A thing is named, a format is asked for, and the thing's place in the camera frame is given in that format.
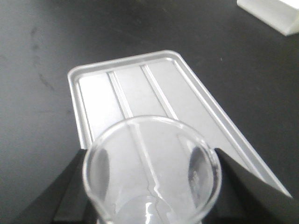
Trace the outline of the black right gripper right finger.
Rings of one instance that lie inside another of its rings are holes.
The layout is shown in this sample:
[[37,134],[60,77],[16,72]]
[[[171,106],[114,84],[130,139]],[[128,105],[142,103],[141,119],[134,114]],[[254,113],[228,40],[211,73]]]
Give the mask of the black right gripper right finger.
[[222,168],[218,200],[207,224],[297,224],[299,202],[246,170],[217,148]]

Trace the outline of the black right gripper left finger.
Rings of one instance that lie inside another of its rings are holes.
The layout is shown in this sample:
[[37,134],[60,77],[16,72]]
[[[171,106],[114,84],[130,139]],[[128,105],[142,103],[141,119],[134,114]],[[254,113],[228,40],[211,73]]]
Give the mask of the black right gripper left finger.
[[80,149],[57,179],[19,216],[15,224],[96,224],[96,212],[82,182],[86,151]]

